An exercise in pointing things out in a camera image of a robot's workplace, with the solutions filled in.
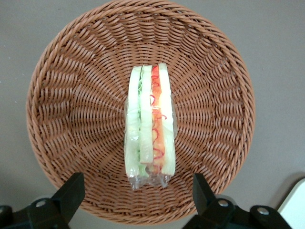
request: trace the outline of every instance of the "black clamp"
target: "black clamp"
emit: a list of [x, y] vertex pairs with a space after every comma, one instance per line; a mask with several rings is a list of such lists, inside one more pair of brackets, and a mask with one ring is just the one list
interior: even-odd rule
[[291, 229], [273, 208], [253, 206], [250, 212], [216, 198], [202, 174], [194, 174], [193, 199], [198, 211], [183, 229]]
[[84, 175], [74, 173], [52, 198], [36, 200], [14, 213], [10, 206], [0, 206], [0, 229], [69, 229], [84, 197]]

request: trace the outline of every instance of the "wrapped sandwich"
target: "wrapped sandwich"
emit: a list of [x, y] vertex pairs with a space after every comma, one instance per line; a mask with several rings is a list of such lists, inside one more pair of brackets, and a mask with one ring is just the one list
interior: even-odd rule
[[125, 106], [124, 156], [133, 189], [175, 173], [174, 109], [166, 64], [135, 66]]

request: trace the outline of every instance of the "white object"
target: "white object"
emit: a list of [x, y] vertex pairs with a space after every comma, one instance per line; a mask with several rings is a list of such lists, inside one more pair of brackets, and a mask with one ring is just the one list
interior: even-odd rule
[[294, 186], [278, 212], [293, 229], [305, 228], [305, 178]]

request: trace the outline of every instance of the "plastic wrap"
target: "plastic wrap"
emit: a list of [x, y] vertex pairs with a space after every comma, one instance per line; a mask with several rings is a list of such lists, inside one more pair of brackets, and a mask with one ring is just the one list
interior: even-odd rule
[[177, 135], [166, 64], [133, 68], [124, 112], [125, 169], [132, 188], [166, 187], [175, 172]]

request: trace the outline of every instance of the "wicker basket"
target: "wicker basket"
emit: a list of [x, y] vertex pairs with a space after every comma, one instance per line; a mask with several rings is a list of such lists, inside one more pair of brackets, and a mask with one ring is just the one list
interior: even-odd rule
[[[135, 65], [168, 65], [177, 113], [176, 174], [167, 188], [132, 191], [124, 168], [124, 102]], [[85, 175], [82, 208], [111, 221], [153, 225], [195, 212], [194, 173], [221, 193], [254, 131], [254, 94], [234, 45], [208, 20], [160, 0], [121, 0], [69, 23], [47, 46], [30, 83], [30, 141], [60, 187]]]

